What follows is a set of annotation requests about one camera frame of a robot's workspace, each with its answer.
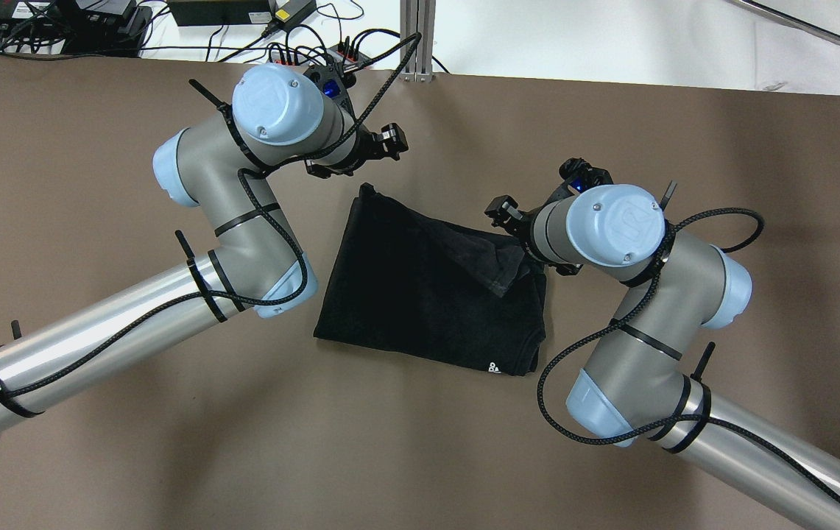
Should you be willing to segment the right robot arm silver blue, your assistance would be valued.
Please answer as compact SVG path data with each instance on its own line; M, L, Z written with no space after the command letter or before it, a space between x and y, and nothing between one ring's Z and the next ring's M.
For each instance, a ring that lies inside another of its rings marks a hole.
M804 528L840 529L840 460L717 395L702 373L678 365L700 329L719 329L752 298L752 276L720 248L685 232L746 208L711 209L681 222L664 215L670 194L615 183L571 158L541 207L496 197L486 215L528 255L574 275L594 267L627 289L606 328L558 353L537 383L545 420L574 442L626 447L649 439Z

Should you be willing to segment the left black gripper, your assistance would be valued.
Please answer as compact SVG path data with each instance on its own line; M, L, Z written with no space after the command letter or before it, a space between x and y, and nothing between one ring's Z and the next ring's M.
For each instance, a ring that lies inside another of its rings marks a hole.
M400 160L400 155L409 151L409 142L405 131L399 124L383 125L380 132L367 130L364 125L355 124L355 111L348 93L356 84L356 75L345 73L336 63L330 65L312 65L304 71L306 78L312 81L323 94L340 110L340 131L338 137L352 130L332 153L319 160L306 160L306 171L315 177L326 179L335 174L348 177L369 160L392 158Z

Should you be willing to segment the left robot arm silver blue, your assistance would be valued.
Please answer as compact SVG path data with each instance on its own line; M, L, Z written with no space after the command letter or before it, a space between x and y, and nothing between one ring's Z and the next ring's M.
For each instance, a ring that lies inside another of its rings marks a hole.
M282 211L269 176L293 163L322 179L352 175L366 162L398 160L409 148L399 124L365 127L342 75L265 63L242 74L229 101L191 87L216 116L157 148L158 185L178 205L200 208L218 247L0 345L0 436L154 353L244 310L271 318L310 298L318 282Z

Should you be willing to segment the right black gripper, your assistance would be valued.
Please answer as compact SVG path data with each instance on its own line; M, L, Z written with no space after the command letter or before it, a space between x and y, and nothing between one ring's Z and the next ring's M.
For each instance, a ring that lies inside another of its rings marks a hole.
M570 158L559 167L563 183L551 192L541 208L521 212L510 195L497 196L484 209L491 225L516 237L523 248L536 261L555 269L558 275L577 275L582 268L567 261L574 256L573 244L568 241L568 212L576 204L579 194L592 188L612 185L610 172L592 166L582 158Z

